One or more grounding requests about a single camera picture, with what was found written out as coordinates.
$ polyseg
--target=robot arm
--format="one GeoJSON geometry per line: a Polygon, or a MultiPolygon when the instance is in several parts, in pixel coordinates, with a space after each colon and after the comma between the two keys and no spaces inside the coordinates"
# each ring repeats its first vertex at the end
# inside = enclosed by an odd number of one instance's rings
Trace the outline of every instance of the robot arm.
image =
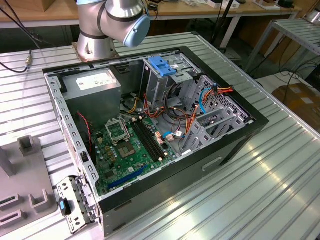
{"type": "Polygon", "coordinates": [[[140,0],[78,0],[77,5],[77,51],[86,60],[113,57],[113,40],[136,47],[149,31],[150,19],[140,0]]]}

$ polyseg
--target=aluminum extrusion table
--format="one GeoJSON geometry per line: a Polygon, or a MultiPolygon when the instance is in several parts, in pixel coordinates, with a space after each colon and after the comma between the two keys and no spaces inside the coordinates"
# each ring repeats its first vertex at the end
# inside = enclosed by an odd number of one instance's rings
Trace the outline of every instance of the aluminum extrusion table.
{"type": "MultiPolygon", "coordinates": [[[[199,35],[146,38],[121,56],[189,47],[270,123],[226,165],[128,223],[110,239],[310,239],[320,233],[320,135],[266,93],[199,35]]],[[[28,52],[1,54],[21,68],[28,52]]],[[[28,73],[0,68],[0,145],[31,134],[41,140],[52,185],[76,174],[41,69],[79,63],[71,46],[35,50],[28,73]]],[[[3,239],[101,239],[98,224],[71,236],[60,210],[3,239]]]]}
{"type": "Polygon", "coordinates": [[[303,59],[308,51],[311,51],[318,56],[320,55],[320,26],[309,23],[304,19],[272,20],[262,34],[259,42],[254,47],[244,68],[246,72],[253,64],[257,54],[273,29],[278,30],[279,34],[274,39],[265,56],[275,49],[283,35],[291,38],[302,47],[306,48],[299,59],[303,59]]]}

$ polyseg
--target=gray fixture block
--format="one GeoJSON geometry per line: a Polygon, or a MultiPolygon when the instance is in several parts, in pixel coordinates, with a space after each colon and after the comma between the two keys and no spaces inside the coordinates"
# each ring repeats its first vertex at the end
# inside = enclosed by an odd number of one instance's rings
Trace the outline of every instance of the gray fixture block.
{"type": "Polygon", "coordinates": [[[2,146],[0,167],[6,168],[0,169],[0,237],[57,210],[38,138],[27,135],[2,146]],[[8,177],[8,169],[15,174],[8,177]]]}
{"type": "Polygon", "coordinates": [[[32,209],[34,209],[37,213],[41,213],[44,210],[50,208],[51,206],[51,199],[48,198],[47,191],[42,189],[43,197],[35,199],[32,194],[29,194],[29,202],[32,209]]]}
{"type": "Polygon", "coordinates": [[[34,140],[32,139],[32,136],[30,135],[23,136],[18,138],[17,141],[19,144],[19,149],[24,157],[29,156],[36,151],[35,143],[34,143],[34,140]]]}
{"type": "Polygon", "coordinates": [[[2,170],[8,177],[11,177],[16,174],[14,166],[9,161],[9,158],[6,152],[1,148],[1,146],[0,146],[0,168],[2,168],[2,170]]]}

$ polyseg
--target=yellow cable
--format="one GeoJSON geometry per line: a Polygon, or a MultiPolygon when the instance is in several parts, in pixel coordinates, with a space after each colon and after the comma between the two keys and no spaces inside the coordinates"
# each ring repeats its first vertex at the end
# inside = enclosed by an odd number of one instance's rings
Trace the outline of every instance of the yellow cable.
{"type": "Polygon", "coordinates": [[[132,114],[136,110],[137,102],[138,102],[138,97],[135,98],[134,106],[130,111],[127,112],[128,114],[132,114]]]}

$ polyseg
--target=ram slot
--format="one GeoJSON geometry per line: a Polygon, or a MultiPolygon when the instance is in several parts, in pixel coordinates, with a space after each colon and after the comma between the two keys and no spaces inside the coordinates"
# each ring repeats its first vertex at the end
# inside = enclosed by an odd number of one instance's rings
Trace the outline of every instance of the ram slot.
{"type": "Polygon", "coordinates": [[[136,123],[131,124],[132,129],[134,130],[135,134],[140,139],[142,145],[149,153],[150,157],[154,162],[158,161],[157,153],[154,151],[148,140],[145,138],[144,133],[140,130],[140,128],[136,125],[136,123]]]}
{"type": "Polygon", "coordinates": [[[158,158],[164,158],[165,157],[164,152],[159,147],[158,143],[156,142],[154,137],[151,135],[151,133],[149,132],[148,128],[141,121],[138,122],[137,125],[143,131],[143,133],[146,136],[146,138],[150,141],[151,145],[153,146],[155,152],[158,155],[158,158]]]}

